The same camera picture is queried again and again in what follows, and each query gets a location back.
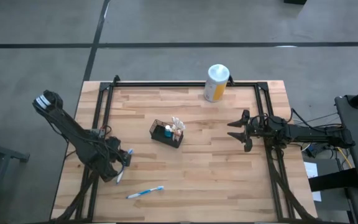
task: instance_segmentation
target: small blue bottle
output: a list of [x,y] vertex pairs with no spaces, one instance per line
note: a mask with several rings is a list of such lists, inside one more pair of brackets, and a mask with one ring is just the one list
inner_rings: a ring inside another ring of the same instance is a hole
[[169,125],[166,125],[164,135],[167,138],[172,137],[171,127]]

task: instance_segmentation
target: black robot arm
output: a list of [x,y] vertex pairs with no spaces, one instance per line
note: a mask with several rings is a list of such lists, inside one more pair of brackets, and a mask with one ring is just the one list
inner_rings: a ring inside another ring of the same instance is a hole
[[119,174],[111,162],[118,161],[123,167],[131,163],[131,155],[121,149],[118,138],[105,139],[104,130],[83,129],[63,110],[63,100],[57,93],[45,90],[32,104],[38,114],[51,126],[55,125],[61,135],[75,146],[80,161],[99,174],[103,181],[110,181]]
[[354,146],[350,131],[346,128],[337,126],[304,127],[288,124],[288,121],[283,118],[266,114],[250,118],[248,110],[243,111],[239,121],[227,125],[238,128],[244,126],[243,132],[228,133],[228,135],[245,143],[245,152],[252,149],[252,139],[250,138],[252,136],[263,137],[271,146],[280,149],[286,148],[287,144],[291,142],[320,142],[343,148]]

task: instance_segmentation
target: yellow label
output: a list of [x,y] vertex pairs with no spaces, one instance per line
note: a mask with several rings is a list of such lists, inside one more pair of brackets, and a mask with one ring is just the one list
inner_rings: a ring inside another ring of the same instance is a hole
[[216,85],[216,89],[213,97],[214,101],[219,100],[222,97],[225,88],[226,88],[226,83]]

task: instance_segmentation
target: container lid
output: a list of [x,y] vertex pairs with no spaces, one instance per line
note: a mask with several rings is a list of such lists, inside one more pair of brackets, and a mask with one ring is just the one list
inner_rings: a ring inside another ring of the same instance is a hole
[[230,71],[226,66],[221,64],[212,65],[208,69],[208,75],[210,78],[212,78],[214,81],[220,83],[220,82],[226,82],[229,79]]

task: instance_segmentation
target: white paper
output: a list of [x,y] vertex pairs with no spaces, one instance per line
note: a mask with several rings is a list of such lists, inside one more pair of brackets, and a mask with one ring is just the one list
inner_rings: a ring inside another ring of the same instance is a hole
[[[308,178],[317,177],[317,164],[312,162],[304,162],[306,173],[308,174]],[[321,193],[320,192],[312,192],[313,200],[320,202],[321,201]]]

